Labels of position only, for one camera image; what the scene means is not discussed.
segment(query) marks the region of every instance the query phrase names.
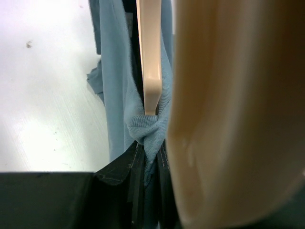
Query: black plastic piece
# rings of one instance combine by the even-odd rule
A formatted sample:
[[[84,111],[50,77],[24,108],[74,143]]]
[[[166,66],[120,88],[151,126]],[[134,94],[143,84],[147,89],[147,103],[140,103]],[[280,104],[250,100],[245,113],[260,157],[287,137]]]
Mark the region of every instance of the black plastic piece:
[[[97,173],[0,174],[1,229],[142,229],[144,150]]]
[[[173,195],[170,168],[168,164],[165,142],[157,154],[157,171],[159,178],[159,223],[160,229],[176,228],[179,217]]]

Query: white surface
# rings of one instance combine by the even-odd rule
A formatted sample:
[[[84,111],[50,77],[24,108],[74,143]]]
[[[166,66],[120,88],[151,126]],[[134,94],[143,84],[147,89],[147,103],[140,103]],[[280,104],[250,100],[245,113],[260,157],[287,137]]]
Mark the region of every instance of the white surface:
[[[0,17],[0,171],[105,166],[105,110],[86,82],[98,61],[88,2],[2,0]]]
[[[171,0],[172,2],[172,14],[173,14],[173,34],[176,34],[176,1],[177,0]]]

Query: dark speck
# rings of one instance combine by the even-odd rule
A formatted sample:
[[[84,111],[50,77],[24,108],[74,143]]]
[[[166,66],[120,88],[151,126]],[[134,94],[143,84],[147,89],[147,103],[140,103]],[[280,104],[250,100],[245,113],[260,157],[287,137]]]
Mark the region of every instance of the dark speck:
[[[28,41],[28,42],[27,42],[27,48],[30,49],[31,47],[32,47],[32,42],[31,42],[31,41]]]

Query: beige plastic hanger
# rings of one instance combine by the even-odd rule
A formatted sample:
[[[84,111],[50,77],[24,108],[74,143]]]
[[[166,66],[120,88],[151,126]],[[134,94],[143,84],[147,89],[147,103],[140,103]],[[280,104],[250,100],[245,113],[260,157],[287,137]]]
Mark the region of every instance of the beige plastic hanger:
[[[161,0],[137,0],[145,115],[156,115],[162,94]]]
[[[184,228],[258,220],[304,182],[304,0],[177,0],[167,149]]]

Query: blue fabric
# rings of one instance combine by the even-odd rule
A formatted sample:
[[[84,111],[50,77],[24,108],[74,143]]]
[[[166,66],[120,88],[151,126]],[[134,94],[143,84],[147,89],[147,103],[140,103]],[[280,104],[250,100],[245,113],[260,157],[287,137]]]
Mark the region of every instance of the blue fabric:
[[[157,223],[154,201],[155,159],[166,134],[172,93],[172,7],[162,0],[162,87],[159,113],[145,116],[141,97],[134,82],[137,71],[128,34],[122,0],[90,0],[97,53],[101,61],[88,74],[88,82],[105,105],[110,160],[113,161],[137,140],[144,145],[144,225],[154,228]]]

